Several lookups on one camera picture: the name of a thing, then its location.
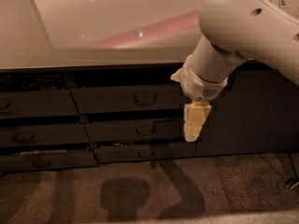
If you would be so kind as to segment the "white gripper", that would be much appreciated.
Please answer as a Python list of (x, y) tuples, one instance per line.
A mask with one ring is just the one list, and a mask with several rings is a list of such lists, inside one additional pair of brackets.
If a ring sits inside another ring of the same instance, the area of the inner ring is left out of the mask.
[(198, 139), (211, 111), (208, 101), (215, 99), (228, 83), (228, 78), (219, 83), (201, 79), (193, 71), (192, 62), (192, 56), (188, 56), (181, 69), (170, 77), (173, 81), (180, 82), (184, 94), (193, 100), (184, 106), (184, 136), (187, 142)]

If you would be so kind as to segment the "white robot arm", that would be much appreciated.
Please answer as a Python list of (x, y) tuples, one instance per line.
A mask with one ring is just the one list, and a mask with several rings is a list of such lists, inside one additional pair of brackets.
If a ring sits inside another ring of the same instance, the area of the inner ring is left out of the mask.
[(184, 106), (184, 135), (195, 141), (228, 76), (248, 60), (299, 83), (299, 0), (204, 0), (195, 50), (171, 76), (192, 101)]

